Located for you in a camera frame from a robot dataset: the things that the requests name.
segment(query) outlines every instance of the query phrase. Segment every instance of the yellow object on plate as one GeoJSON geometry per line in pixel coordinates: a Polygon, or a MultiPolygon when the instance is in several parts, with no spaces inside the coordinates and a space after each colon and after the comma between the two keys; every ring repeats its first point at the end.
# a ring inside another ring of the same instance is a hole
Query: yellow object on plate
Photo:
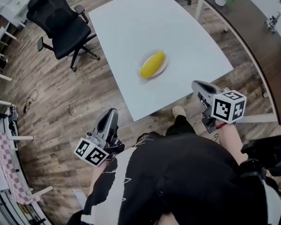
{"type": "Polygon", "coordinates": [[[141,68],[140,75],[143,78],[150,78],[160,68],[165,58],[164,52],[157,52],[146,64],[141,68]]]}

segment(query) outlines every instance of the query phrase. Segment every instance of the shirt button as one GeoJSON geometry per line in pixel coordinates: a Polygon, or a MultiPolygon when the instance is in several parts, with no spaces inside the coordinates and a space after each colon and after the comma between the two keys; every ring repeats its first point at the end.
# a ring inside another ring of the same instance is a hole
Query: shirt button
{"type": "Polygon", "coordinates": [[[162,197],[163,195],[164,195],[164,192],[163,192],[163,191],[158,191],[158,192],[157,192],[157,196],[162,197]]]}

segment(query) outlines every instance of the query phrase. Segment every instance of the checkered tablecloth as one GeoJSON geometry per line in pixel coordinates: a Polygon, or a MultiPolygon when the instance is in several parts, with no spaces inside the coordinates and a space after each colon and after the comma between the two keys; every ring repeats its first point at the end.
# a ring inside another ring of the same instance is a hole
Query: checkered tablecloth
{"type": "Polygon", "coordinates": [[[0,165],[9,186],[11,199],[20,204],[29,204],[40,200],[39,197],[30,200],[29,194],[24,191],[11,159],[9,144],[5,133],[0,133],[0,165]]]}

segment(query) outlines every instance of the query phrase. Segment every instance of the plate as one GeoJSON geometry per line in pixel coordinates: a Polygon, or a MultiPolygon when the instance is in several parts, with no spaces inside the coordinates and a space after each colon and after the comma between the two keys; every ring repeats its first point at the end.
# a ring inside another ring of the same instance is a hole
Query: plate
{"type": "MultiPolygon", "coordinates": [[[[140,63],[138,64],[138,66],[137,66],[137,73],[138,73],[138,75],[142,79],[145,79],[145,78],[143,78],[140,75],[141,69],[145,66],[146,62],[149,59],[151,59],[158,52],[161,52],[161,51],[160,50],[153,50],[151,52],[148,52],[146,55],[144,55],[144,57],[141,59],[140,63]]],[[[169,63],[169,55],[166,52],[164,52],[164,56],[165,56],[164,60],[163,60],[163,62],[161,64],[161,66],[159,67],[159,69],[151,77],[149,77],[148,79],[152,79],[152,78],[157,77],[158,75],[160,75],[165,70],[165,68],[167,67],[167,65],[169,63]]]]}

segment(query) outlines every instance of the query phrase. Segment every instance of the red bracelet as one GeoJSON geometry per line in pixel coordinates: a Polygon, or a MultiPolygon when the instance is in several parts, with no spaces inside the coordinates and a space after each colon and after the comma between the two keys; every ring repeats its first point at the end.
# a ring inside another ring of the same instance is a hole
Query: red bracelet
{"type": "Polygon", "coordinates": [[[226,122],[224,122],[224,123],[222,123],[222,124],[216,126],[215,128],[216,128],[216,129],[220,129],[220,128],[222,128],[222,127],[225,126],[225,125],[227,125],[226,122]]]}

